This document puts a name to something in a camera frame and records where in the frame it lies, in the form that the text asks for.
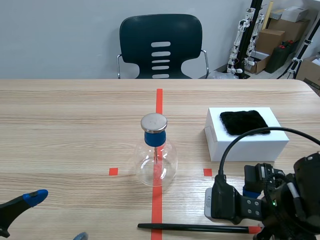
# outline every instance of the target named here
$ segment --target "cardboard box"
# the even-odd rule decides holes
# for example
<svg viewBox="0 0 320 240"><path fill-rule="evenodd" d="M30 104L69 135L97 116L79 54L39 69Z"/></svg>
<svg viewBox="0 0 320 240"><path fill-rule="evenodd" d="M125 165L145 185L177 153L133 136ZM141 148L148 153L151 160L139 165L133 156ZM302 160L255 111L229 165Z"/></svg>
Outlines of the cardboard box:
<svg viewBox="0 0 320 240"><path fill-rule="evenodd" d="M269 18L279 20L284 13L285 9L284 8L277 8L274 9L270 12Z"/></svg>
<svg viewBox="0 0 320 240"><path fill-rule="evenodd" d="M301 21L292 22L286 21L283 19L275 20L271 19L269 23L269 30L277 30L277 31L284 31L283 41L292 40L294 43L299 41L304 32L306 31L310 20L303 19Z"/></svg>
<svg viewBox="0 0 320 240"><path fill-rule="evenodd" d="M274 49L282 44L284 40L284 36L285 36L284 31L263 29L259 33L259 37L256 41L255 49L258 52L271 55Z"/></svg>
<svg viewBox="0 0 320 240"><path fill-rule="evenodd" d="M296 79L312 86L318 94L320 92L320 66L312 62L315 59L316 57L312 56L303 60Z"/></svg>
<svg viewBox="0 0 320 240"><path fill-rule="evenodd" d="M208 149L212 162L220 162L229 144L238 136L228 134L221 122L223 112L256 110L269 127L280 127L269 107L210 107L204 127ZM246 136L237 142L226 157L230 162L274 162L289 139L283 131L271 131L270 134Z"/></svg>
<svg viewBox="0 0 320 240"><path fill-rule="evenodd" d="M270 55L263 53L263 52L255 52L251 54L251 59L250 61L254 61L255 64L254 66L251 65L245 65L244 69L251 73L251 74L259 74L261 73L267 66L269 60L270 60Z"/></svg>
<svg viewBox="0 0 320 240"><path fill-rule="evenodd" d="M298 6L292 6L286 8L281 16L282 20L290 21L296 23L302 19L304 19L308 14L308 9L301 8Z"/></svg>

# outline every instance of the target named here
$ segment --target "red tape marker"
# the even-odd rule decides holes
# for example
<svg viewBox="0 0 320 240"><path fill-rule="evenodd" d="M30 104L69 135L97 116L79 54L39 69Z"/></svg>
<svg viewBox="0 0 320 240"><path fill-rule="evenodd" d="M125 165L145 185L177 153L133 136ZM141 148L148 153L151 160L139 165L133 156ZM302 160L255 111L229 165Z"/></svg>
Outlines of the red tape marker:
<svg viewBox="0 0 320 240"><path fill-rule="evenodd" d="M155 112L157 114L163 114L163 90L161 88L156 90ZM157 160L158 164L154 165L153 168L153 181L159 181L160 179L158 175L162 172L162 153L158 155ZM151 222L153 224L162 224L162 186L154 186L152 188ZM151 230L151 240L162 240L162 230Z"/></svg>
<svg viewBox="0 0 320 240"><path fill-rule="evenodd" d="M109 168L109 176L117 176L117 175L118 175L118 168L117 167Z"/></svg>
<svg viewBox="0 0 320 240"><path fill-rule="evenodd" d="M204 168L203 174L205 177L212 177L212 169L211 168Z"/></svg>

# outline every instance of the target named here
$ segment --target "blue cap band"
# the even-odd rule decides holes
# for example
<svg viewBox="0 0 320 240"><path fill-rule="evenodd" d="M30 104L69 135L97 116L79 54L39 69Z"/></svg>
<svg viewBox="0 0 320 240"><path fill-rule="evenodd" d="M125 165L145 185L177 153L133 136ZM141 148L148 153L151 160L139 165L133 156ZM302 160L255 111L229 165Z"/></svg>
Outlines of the blue cap band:
<svg viewBox="0 0 320 240"><path fill-rule="evenodd" d="M247 191L245 190L245 187L243 187L242 195L248 198L257 199L261 195L261 192Z"/></svg>
<svg viewBox="0 0 320 240"><path fill-rule="evenodd" d="M160 133L144 133L144 141L150 147L160 147L166 142L166 131Z"/></svg>

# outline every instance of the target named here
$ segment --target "black pen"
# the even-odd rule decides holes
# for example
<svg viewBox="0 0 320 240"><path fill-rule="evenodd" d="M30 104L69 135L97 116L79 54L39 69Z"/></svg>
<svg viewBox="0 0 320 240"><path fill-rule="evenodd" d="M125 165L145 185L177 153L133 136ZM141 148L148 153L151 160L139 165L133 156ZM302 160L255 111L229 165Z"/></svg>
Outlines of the black pen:
<svg viewBox="0 0 320 240"><path fill-rule="evenodd" d="M207 232L207 233L234 233L257 234L261 231L259 226L220 226L220 225L194 225L169 223L139 223L140 229L157 229L170 231Z"/></svg>

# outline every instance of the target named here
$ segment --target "black pole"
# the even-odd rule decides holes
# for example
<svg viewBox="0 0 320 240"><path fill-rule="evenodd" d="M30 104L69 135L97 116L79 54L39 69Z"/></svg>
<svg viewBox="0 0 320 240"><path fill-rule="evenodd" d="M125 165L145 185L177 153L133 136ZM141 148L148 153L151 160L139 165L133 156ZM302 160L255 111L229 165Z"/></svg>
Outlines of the black pole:
<svg viewBox="0 0 320 240"><path fill-rule="evenodd" d="M254 234L248 226L219 226L194 224L168 224L168 223L139 223L140 229L158 229L169 231L206 232L206 233L234 233Z"/></svg>
<svg viewBox="0 0 320 240"><path fill-rule="evenodd" d="M320 18L319 18L318 22L316 23L316 25L314 26L309 37L306 40L304 40L304 46L302 47L301 51L299 52L298 56L296 57L298 60L293 60L290 63L290 65L286 68L286 70L277 79L280 79L281 77L283 77L288 72L288 70L290 69L291 66L292 66L291 70L295 70L298 65L298 67L293 75L293 79L296 79L298 72L299 72L299 69L300 69L300 66L301 66L301 62L302 62L302 61L300 61L300 59L305 54L308 46L312 43L312 38L315 36L319 27L320 27Z"/></svg>
<svg viewBox="0 0 320 240"><path fill-rule="evenodd" d="M250 39L252 36L252 33L254 32L254 28L259 16L259 12L261 9L263 0L252 0L251 2L251 8L255 9L252 22L250 23L250 26L244 31L240 46L239 46L239 52L237 54L238 62L234 65L235 69L242 69L243 73L237 73L236 75L239 77L239 79L245 78L245 63L244 60L247 57L247 50L248 46L250 44Z"/></svg>

